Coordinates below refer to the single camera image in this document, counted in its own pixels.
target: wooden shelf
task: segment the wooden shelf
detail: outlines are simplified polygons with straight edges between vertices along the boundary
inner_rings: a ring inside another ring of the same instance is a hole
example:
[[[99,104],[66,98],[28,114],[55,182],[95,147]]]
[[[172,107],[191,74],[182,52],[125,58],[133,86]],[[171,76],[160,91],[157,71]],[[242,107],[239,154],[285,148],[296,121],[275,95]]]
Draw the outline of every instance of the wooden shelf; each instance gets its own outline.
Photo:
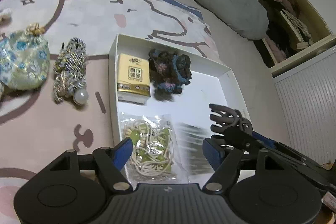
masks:
[[[267,10],[269,20],[277,23],[286,31],[288,34],[290,47],[297,51],[297,53],[293,56],[278,63],[266,40],[262,40],[274,62],[274,66],[270,68],[273,77],[276,77],[315,57],[319,50],[326,50],[336,45],[336,35],[331,34],[321,15],[316,11],[316,9],[308,0],[288,1],[290,1],[292,4],[295,4],[299,10],[298,19],[308,27],[314,44],[308,46],[305,49],[298,50],[297,44],[303,42],[301,34],[298,33],[297,29],[293,26],[290,20],[288,20],[287,16],[285,16],[283,12],[272,7],[266,0],[260,0],[260,3],[264,5],[265,9]]]
[[[319,50],[326,50],[332,46],[336,45],[336,35],[330,34],[327,37],[321,39],[320,41],[314,43],[313,45],[305,48],[301,52],[294,54],[293,56],[287,58],[286,60],[274,65],[270,68],[273,77],[290,70],[303,62],[316,56]]]
[[[274,64],[275,64],[275,65],[278,64],[277,60],[275,59],[274,53],[272,52],[271,48],[269,47],[269,45],[268,45],[266,39],[263,38],[262,41],[264,42],[265,47],[266,47],[266,49],[267,49],[269,55],[271,56],[271,58],[272,58]]]

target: gold tissue packet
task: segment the gold tissue packet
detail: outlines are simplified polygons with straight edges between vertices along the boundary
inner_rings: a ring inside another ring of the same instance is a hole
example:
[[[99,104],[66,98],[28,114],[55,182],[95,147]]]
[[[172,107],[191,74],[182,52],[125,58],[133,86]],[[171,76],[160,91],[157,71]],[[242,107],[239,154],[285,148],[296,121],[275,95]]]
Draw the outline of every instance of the gold tissue packet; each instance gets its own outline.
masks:
[[[151,96],[148,60],[120,54],[117,89],[118,100],[144,104]]]

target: floral brocade pouch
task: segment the floral brocade pouch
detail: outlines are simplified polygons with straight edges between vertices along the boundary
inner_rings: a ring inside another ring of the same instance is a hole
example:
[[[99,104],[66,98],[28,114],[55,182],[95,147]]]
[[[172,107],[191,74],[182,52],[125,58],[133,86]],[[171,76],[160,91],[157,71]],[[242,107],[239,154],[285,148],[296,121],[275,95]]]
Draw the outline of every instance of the floral brocade pouch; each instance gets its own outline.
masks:
[[[32,24],[0,41],[0,97],[5,86],[31,90],[47,78],[50,54],[43,32],[38,24]]]

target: white string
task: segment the white string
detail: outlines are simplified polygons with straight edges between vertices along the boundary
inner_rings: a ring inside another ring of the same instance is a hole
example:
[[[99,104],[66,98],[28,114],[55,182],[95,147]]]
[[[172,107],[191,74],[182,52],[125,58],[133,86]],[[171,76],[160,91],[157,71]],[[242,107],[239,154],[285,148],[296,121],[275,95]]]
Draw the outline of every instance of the white string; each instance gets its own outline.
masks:
[[[63,97],[75,95],[76,90],[86,89],[86,60],[85,43],[74,37],[66,48],[64,43],[54,64],[56,78],[53,86],[53,97],[56,103],[63,102]]]
[[[146,125],[145,129],[140,128],[140,125]],[[167,173],[167,169],[171,166],[174,157],[174,144],[171,139],[171,129],[169,128],[168,139],[166,147],[163,151],[155,148],[156,144],[154,140],[159,140],[161,135],[164,135],[164,131],[157,132],[151,125],[144,121],[135,121],[132,126],[125,126],[124,133],[126,137],[130,137],[132,130],[141,131],[140,140],[136,145],[133,145],[133,152],[131,155],[131,162],[134,165],[136,171],[145,177],[158,177],[163,173]],[[142,157],[138,152],[144,151],[151,160],[142,162]],[[158,159],[159,156],[163,156],[164,160]]]

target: metal bolt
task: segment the metal bolt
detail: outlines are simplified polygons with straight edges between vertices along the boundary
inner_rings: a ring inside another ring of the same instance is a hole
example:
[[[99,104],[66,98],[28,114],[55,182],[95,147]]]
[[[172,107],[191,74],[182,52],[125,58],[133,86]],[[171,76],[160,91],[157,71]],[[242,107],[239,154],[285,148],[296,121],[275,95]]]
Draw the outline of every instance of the metal bolt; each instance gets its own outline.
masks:
[[[218,192],[223,188],[223,186],[217,182],[210,182],[205,186],[205,188],[212,192]]]
[[[170,186],[167,186],[166,188],[164,188],[164,191],[169,193],[173,190],[173,188],[171,188]]]
[[[113,188],[118,191],[126,191],[130,185],[127,182],[117,182],[113,184]]]

